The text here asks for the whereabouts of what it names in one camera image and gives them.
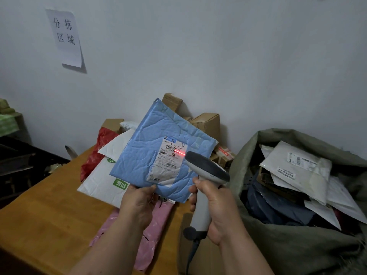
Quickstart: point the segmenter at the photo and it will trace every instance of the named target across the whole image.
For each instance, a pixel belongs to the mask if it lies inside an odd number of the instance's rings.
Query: wooden table
[[[0,247],[46,274],[67,273],[113,207],[76,191],[90,148],[0,210]],[[177,274],[178,233],[189,204],[176,204],[147,274]]]

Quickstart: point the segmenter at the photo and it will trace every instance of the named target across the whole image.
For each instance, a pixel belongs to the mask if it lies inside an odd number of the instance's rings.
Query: barcode scanner
[[[200,179],[207,179],[217,187],[229,182],[229,173],[221,166],[196,152],[188,151],[185,155],[186,165],[198,174]],[[199,247],[200,240],[206,238],[208,228],[211,222],[209,214],[208,198],[199,189],[197,190],[197,202],[195,212],[190,226],[184,229],[183,236],[187,240],[193,241],[191,252],[189,254],[186,274],[189,272],[189,265],[196,250]]]

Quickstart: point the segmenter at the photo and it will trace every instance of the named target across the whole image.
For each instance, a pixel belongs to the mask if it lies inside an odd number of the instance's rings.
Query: blue mailing bag
[[[157,98],[110,175],[138,187],[157,184],[157,194],[184,203],[195,176],[186,165],[186,152],[210,157],[217,143]]]

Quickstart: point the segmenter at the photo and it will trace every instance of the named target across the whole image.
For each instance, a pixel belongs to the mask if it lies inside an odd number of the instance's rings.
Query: forearm
[[[226,275],[273,275],[268,262],[247,233],[245,227],[237,228],[219,245]]]
[[[130,275],[143,235],[133,223],[133,218],[119,216],[69,275]]]

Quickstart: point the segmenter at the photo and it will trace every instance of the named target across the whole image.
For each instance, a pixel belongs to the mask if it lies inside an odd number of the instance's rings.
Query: green logo
[[[127,182],[120,179],[115,179],[113,185],[117,186],[118,188],[121,188],[122,190],[126,190],[126,188],[129,186]]]

